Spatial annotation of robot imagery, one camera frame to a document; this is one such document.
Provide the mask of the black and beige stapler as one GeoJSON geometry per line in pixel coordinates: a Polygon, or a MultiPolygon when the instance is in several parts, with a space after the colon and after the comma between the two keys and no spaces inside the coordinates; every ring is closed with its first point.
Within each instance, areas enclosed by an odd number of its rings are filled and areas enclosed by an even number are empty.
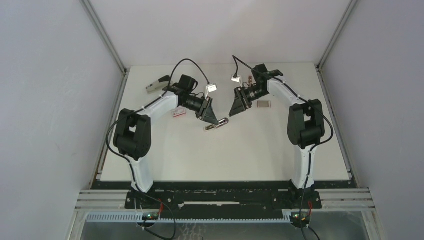
{"type": "Polygon", "coordinates": [[[170,79],[171,77],[169,75],[165,75],[161,77],[160,79],[154,81],[153,83],[149,84],[145,88],[147,94],[149,95],[154,92],[161,91],[163,88],[165,88],[169,84],[170,79]]]}

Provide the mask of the small brown stapler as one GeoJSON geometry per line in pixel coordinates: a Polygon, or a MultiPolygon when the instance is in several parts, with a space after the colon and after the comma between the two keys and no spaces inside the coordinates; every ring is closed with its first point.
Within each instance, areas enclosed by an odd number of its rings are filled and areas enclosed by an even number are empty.
{"type": "Polygon", "coordinates": [[[204,128],[204,130],[205,130],[206,132],[208,132],[208,131],[212,131],[212,130],[216,130],[216,129],[218,129],[218,128],[221,128],[221,127],[225,126],[225,125],[226,125],[226,124],[228,124],[228,123],[229,123],[229,119],[225,117],[225,118],[222,118],[221,120],[219,120],[219,121],[218,121],[218,124],[216,124],[216,125],[211,124],[211,125],[206,126],[206,127],[204,128]]]}

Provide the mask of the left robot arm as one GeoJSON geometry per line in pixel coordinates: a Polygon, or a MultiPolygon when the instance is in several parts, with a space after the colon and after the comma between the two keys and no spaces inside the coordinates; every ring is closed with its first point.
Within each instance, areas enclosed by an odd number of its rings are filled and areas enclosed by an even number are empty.
{"type": "Polygon", "coordinates": [[[182,75],[179,82],[166,86],[164,92],[146,106],[138,110],[124,108],[119,112],[114,125],[113,145],[118,156],[129,163],[131,187],[138,191],[137,202],[149,209],[156,203],[157,196],[150,191],[154,184],[146,157],[152,145],[152,125],[168,112],[183,107],[195,113],[200,121],[218,125],[213,110],[213,99],[205,94],[193,94],[196,80],[182,75]]]}

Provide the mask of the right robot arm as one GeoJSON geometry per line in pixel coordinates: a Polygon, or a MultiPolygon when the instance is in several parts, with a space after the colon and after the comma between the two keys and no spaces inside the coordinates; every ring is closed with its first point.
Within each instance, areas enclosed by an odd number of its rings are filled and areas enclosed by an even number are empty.
{"type": "Polygon", "coordinates": [[[291,183],[297,189],[289,194],[289,203],[302,208],[309,201],[303,190],[314,184],[313,163],[317,148],[325,135],[325,117],[319,99],[306,100],[284,80],[280,70],[268,70],[265,64],[251,70],[255,82],[234,89],[234,101],[229,112],[233,117],[253,106],[253,102],[272,95],[288,108],[287,136],[294,146],[295,166],[291,183]]]}

